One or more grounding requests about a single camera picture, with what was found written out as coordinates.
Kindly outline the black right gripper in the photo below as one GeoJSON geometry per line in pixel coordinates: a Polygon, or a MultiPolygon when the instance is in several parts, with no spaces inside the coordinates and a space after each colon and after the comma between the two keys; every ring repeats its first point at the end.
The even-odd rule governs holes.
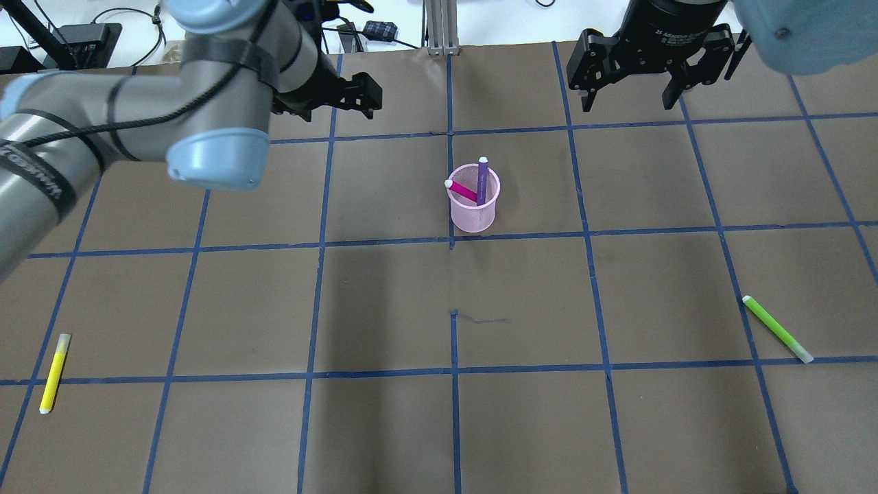
{"type": "Polygon", "coordinates": [[[593,108],[597,93],[627,76],[669,74],[664,108],[674,108],[696,85],[721,78],[735,39],[718,23],[725,1],[630,1],[611,35],[587,28],[567,63],[567,86],[580,90],[581,109],[593,108]]]}

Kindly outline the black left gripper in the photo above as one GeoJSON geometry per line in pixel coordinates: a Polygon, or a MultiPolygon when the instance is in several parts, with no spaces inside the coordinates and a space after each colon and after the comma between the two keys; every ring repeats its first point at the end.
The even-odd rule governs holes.
{"type": "Polygon", "coordinates": [[[294,18],[294,31],[283,40],[291,54],[278,64],[278,87],[272,98],[273,115],[295,115],[311,121],[311,113],[321,106],[357,110],[373,119],[383,107],[383,89],[367,73],[343,78],[321,49],[323,26],[340,20],[341,1],[280,1],[277,10],[294,18]]]}

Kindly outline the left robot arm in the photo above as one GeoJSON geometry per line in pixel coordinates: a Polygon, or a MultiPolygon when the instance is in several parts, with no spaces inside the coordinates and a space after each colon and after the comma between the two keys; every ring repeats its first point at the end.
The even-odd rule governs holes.
{"type": "Polygon", "coordinates": [[[176,182],[250,191],[270,116],[332,106],[372,119],[383,91],[320,48],[318,1],[165,1],[186,38],[178,75],[22,75],[2,97],[2,279],[119,161],[166,163],[176,182]]]}

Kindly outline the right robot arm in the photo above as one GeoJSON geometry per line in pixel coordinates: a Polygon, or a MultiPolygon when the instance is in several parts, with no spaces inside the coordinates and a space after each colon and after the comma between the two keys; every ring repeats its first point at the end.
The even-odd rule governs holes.
{"type": "Polygon", "coordinates": [[[669,110],[698,85],[728,80],[755,48],[786,75],[822,74],[876,53],[875,1],[735,1],[741,32],[718,21],[725,1],[630,1],[615,34],[581,32],[567,86],[588,112],[599,90],[634,75],[669,74],[669,110]]]}

